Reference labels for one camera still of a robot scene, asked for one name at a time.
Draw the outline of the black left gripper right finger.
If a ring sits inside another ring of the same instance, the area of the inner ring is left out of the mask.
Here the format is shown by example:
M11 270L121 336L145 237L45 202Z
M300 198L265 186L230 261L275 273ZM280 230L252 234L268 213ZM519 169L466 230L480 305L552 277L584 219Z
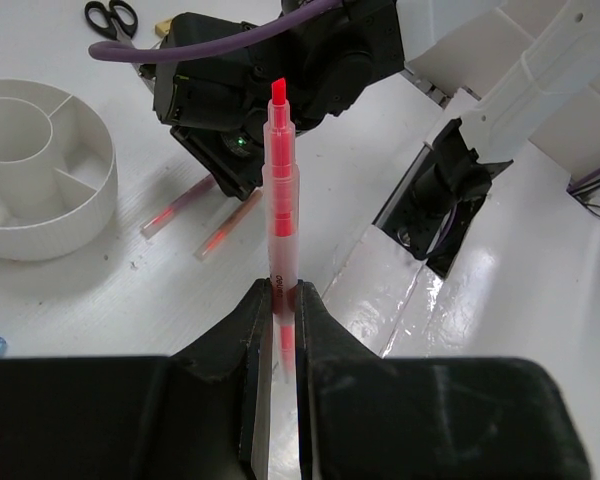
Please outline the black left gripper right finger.
M519 357L389 357L295 294L305 479L589 479L554 379Z

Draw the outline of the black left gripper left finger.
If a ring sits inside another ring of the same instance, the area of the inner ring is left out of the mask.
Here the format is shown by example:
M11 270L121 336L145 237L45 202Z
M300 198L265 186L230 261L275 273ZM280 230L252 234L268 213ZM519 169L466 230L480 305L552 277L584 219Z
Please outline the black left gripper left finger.
M0 479L264 479L271 286L171 356L0 359Z

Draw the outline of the pink highlighter pen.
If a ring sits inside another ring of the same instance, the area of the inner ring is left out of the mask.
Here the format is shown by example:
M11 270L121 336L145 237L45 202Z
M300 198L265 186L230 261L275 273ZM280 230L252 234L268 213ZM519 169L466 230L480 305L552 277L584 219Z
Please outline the pink highlighter pen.
M299 169L296 131L287 100L286 80L271 85L268 118L263 127L263 189L266 201L269 277L275 342L284 378L295 370L295 288L299 270Z

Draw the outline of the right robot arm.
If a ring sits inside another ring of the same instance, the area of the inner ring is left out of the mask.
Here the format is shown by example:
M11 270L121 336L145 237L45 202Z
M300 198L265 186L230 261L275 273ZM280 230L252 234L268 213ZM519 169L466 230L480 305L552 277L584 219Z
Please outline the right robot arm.
M135 60L158 119L230 196L264 186L273 228L297 231L293 137L490 8L487 1L285 1L278 19L176 16ZM600 1L570 1L472 109L451 119L382 218L382 230L446 276L514 151L600 72Z

